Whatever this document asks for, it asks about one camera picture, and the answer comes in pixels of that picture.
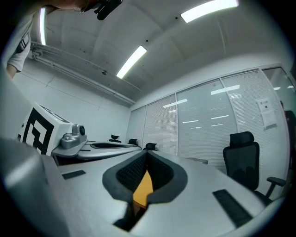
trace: black rubber pad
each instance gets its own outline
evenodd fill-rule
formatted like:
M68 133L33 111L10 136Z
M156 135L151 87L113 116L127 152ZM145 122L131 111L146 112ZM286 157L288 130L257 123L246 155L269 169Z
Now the black rubber pad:
M227 192L227 190L219 190L213 192L213 195L220 203L229 218L236 227L240 227L252 219L251 215Z
M84 175L86 174L83 170L77 170L77 171L74 171L74 172L71 172L71 173L66 173L66 174L63 174L63 178L65 180L67 179L72 179L74 177L77 177L77 176L80 176L80 175Z

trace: glass wall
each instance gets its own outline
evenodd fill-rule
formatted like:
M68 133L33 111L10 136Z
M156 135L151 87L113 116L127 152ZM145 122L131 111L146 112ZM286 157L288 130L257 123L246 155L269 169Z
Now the glass wall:
M228 93L234 106L239 132L250 131L259 144L258 191L266 193L269 188L266 179L271 176L285 179L288 167L288 139L280 103L268 80L258 69L226 76L222 81L226 88L234 88ZM258 99L270 101L276 124L264 127ZM276 187L271 198L279 192L280 187Z
M237 133L234 112L220 80L177 93L178 155L209 161L226 173L223 149L231 133Z
M126 143L128 143L130 139L137 139L138 146L142 147L145 114L146 106L130 113L129 126L126 134Z
M278 98L284 104L284 110L290 110L296 114L296 89L290 78L282 68L263 70L271 82Z
M147 105L143 148L147 143L157 143L157 150L175 155L177 133L175 95Z
M266 193L270 185L266 179L285 179L289 164L286 118L276 92L286 92L279 96L287 104L285 108L292 110L293 104L288 101L296 101L292 99L295 94L289 79L281 71L277 74L281 79L276 79L274 73L273 86L260 69L254 69L211 80L147 105L146 118L142 112L138 126L143 131L142 147L157 143L158 151L208 160L209 165L226 174L223 149L229 146L229 135L250 131L260 149L257 190ZM275 118L271 126L264 125L259 99L270 102ZM130 124L136 125L132 115ZM281 188L276 187L271 199L280 192Z

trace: ceiling light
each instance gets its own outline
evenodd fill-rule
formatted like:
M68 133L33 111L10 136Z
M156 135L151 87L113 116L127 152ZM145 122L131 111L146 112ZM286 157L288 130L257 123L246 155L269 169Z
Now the ceiling light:
M220 126L220 125L223 125L223 124L211 125L211 127Z
M183 122L183 124L187 124L187 123L193 123L193 122L198 122L198 120L193 120L193 121L187 121L187 122Z
M179 100L179 101L177 101L177 102L174 102L174 103L171 103L171 104L165 105L165 106L163 106L163 107L164 107L164 108L168 108L168 107L175 106L175 105L178 105L178 104L181 104L181 103L184 103L184 102L187 102L187 99Z
M117 76L122 79L124 75L130 70L130 68L147 52L143 46L139 46L136 51L129 57L120 71L117 73Z
M225 8L235 7L238 5L239 3L236 0L214 0L194 7L185 13L182 13L181 17L184 19L186 23L188 23L196 18L199 18L211 12L216 12Z
M235 85L235 86L232 86L232 87L226 87L226 88L219 89L219 90L216 90L216 91L211 91L211 95L219 94L219 93L226 92L226 91L233 91L233 90L237 90L239 88L240 88L239 85Z
M41 8L40 9L40 20L39 20L39 24L40 24L40 38L41 38L41 43L43 45L46 45L45 43L45 31L44 31L44 20L45 20L45 8Z
M228 117L229 115L224 115L224 116L220 116L220 117L215 117L215 118L211 118L211 119L219 119L219 118L225 118Z

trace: office chair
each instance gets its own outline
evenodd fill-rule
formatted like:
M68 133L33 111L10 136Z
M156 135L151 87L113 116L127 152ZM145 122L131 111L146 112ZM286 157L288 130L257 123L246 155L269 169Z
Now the office chair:
M119 136L115 136L115 135L112 135L112 134L111 134L111 138L112 138L112 139L109 139L109 142L121 143L121 141L116 140L117 138L119 138Z
M156 150L155 146L157 143L147 143L146 147L143 150Z
M265 205L271 203L269 197L275 185L286 184L285 180L269 177L267 181L271 186L266 195L255 191L259 185L259 144L249 131L230 134L230 144L224 148L223 157L227 175L252 190Z
M137 145L138 146L137 139L130 139L129 142L128 142L128 144Z

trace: ceiling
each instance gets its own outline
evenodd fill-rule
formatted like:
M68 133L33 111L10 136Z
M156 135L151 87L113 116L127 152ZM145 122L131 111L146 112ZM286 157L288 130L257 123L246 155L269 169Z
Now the ceiling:
M104 21L98 21L92 10L84 14L57 10L45 19L47 46L33 46L44 58L135 100L157 75L196 54L246 40L263 40L243 4L190 23L180 17L205 2L123 0ZM31 39L40 42L38 17L34 25ZM140 45L147 53L123 79L116 77Z

